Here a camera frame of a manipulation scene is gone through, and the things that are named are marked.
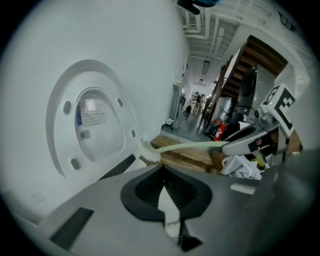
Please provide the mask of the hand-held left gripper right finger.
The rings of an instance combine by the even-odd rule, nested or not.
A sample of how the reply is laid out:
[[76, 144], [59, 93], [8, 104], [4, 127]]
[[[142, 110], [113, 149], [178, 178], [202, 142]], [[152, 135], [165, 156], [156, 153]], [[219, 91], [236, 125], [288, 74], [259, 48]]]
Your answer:
[[163, 167], [163, 185], [176, 212], [178, 242], [163, 244], [163, 256], [249, 256], [255, 223], [245, 217], [257, 182], [196, 172], [175, 166]]

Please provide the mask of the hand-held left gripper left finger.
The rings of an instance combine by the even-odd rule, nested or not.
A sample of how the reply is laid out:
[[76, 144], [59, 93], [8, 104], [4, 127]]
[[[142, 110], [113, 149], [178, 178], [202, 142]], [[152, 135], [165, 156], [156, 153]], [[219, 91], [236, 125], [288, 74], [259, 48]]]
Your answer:
[[151, 169], [92, 183], [45, 217], [42, 232], [78, 256], [177, 256], [178, 246], [161, 222], [136, 218], [121, 201], [122, 187]]

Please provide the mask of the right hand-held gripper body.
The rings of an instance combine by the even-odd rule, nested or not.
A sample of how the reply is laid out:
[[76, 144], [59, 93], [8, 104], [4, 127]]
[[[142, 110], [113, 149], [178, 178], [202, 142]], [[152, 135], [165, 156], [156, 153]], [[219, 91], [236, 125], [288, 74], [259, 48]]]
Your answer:
[[285, 83], [274, 86], [260, 107], [254, 111], [255, 122], [264, 128], [268, 134], [277, 133], [276, 147], [265, 155], [268, 164], [280, 164], [285, 159], [289, 138], [294, 126], [288, 117], [288, 111], [296, 99]]

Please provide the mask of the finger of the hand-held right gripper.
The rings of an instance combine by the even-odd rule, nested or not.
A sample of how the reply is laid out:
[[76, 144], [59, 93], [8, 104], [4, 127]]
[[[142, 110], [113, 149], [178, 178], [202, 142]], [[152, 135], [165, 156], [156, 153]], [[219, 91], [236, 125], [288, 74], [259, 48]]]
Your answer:
[[225, 138], [224, 142], [235, 142], [240, 139], [247, 139], [251, 138], [256, 131], [256, 127], [254, 125], [248, 125], [237, 132], [233, 133], [232, 135]]
[[222, 146], [222, 152], [227, 156], [249, 155], [258, 149], [256, 137], [243, 137]]

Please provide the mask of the pale green toilet brush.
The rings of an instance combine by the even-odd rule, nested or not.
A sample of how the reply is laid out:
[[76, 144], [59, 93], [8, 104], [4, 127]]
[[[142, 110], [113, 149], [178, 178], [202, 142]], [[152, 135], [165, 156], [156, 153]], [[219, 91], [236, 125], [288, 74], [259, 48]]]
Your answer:
[[160, 162], [162, 159], [161, 153], [180, 150], [180, 149], [187, 149], [187, 148], [215, 148], [220, 150], [224, 145], [228, 143], [229, 143], [228, 141], [201, 141], [201, 142], [179, 143], [179, 144], [169, 145], [169, 146], [155, 149], [154, 147], [152, 147], [150, 141], [141, 140], [138, 148], [139, 148], [139, 153], [143, 158], [145, 158], [150, 162], [157, 163], [157, 162]]

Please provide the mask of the white smart toilet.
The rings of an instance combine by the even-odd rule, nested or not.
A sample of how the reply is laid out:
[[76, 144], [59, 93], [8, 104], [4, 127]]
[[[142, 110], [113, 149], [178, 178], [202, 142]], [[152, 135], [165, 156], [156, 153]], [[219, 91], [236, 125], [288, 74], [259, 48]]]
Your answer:
[[45, 110], [46, 149], [39, 164], [52, 181], [68, 187], [91, 183], [128, 157], [138, 158], [147, 133], [118, 74], [97, 59], [49, 63]]

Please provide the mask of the person's right forearm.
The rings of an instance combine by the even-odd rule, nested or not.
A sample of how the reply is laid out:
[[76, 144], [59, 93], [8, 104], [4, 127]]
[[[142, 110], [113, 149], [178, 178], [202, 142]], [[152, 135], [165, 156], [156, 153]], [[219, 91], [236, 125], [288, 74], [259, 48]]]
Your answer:
[[289, 138], [289, 143], [287, 147], [287, 154], [293, 154], [295, 152], [301, 152], [303, 149], [301, 141], [297, 132], [294, 130]]

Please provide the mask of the red fire extinguisher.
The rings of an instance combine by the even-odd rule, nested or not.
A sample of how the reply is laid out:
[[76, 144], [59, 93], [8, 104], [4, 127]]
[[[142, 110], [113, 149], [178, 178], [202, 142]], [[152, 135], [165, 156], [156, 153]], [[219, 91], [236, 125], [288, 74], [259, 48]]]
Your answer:
[[214, 140], [215, 141], [221, 141], [222, 140], [222, 137], [226, 131], [226, 128], [227, 128], [227, 123], [224, 121], [224, 120], [221, 120], [220, 123], [219, 123], [219, 126], [216, 130], [216, 133], [214, 135]]

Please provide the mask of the grey metal machine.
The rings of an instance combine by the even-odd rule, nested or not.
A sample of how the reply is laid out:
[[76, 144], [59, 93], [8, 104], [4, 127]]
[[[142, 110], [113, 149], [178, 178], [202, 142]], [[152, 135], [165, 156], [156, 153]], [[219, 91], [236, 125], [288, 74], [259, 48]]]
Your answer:
[[275, 76], [261, 65], [248, 69], [239, 88], [238, 106], [259, 108], [274, 87]]

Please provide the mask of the silver wrapped cylinder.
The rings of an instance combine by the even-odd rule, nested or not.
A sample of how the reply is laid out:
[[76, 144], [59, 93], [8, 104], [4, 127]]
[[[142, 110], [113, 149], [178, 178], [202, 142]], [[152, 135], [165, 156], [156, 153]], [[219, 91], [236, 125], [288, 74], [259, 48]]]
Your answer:
[[216, 105], [216, 118], [228, 123], [232, 118], [236, 104], [237, 100], [233, 97], [220, 97]]

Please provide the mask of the dark green bag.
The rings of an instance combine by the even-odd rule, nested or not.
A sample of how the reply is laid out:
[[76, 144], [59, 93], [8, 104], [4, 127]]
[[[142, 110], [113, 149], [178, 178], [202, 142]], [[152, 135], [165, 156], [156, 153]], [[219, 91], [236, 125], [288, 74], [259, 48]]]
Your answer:
[[206, 136], [214, 137], [218, 128], [219, 128], [218, 124], [212, 123], [206, 128], [203, 134]]

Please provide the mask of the brown wooden staircase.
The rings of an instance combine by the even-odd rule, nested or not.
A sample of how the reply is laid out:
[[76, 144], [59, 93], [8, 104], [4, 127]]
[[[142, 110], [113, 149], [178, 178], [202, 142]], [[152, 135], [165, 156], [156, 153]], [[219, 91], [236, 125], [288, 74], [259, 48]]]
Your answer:
[[277, 77], [287, 66], [288, 61], [277, 51], [262, 40], [250, 35], [235, 57], [235, 63], [231, 63], [232, 57], [225, 63], [231, 68], [230, 74], [225, 74], [226, 79], [221, 89], [222, 97], [237, 99], [240, 86], [247, 70], [261, 66]]

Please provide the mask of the low wooden steps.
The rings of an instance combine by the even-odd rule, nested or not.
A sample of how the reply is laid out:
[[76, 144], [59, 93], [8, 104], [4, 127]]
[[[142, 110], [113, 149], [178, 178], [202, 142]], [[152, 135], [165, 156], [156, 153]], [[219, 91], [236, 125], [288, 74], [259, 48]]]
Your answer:
[[213, 148], [194, 147], [176, 149], [161, 154], [161, 162], [191, 169], [202, 173], [219, 173], [226, 156]]

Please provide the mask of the white wall socket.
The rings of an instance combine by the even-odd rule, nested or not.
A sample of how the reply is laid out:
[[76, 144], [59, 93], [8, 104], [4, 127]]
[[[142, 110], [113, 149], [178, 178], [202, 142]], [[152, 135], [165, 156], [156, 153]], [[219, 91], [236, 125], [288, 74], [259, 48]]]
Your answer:
[[35, 203], [41, 203], [42, 201], [44, 201], [46, 199], [46, 197], [39, 191], [34, 192], [31, 195], [31, 199], [35, 202]]

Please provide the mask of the metal frame rack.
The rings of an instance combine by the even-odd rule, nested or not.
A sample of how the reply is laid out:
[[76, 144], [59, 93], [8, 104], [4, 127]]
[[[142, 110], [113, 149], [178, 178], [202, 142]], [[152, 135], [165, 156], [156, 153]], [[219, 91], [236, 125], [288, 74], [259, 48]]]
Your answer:
[[179, 79], [173, 81], [173, 96], [169, 117], [172, 119], [171, 129], [174, 131], [181, 122], [183, 107], [186, 102], [186, 91], [183, 88], [183, 82]]

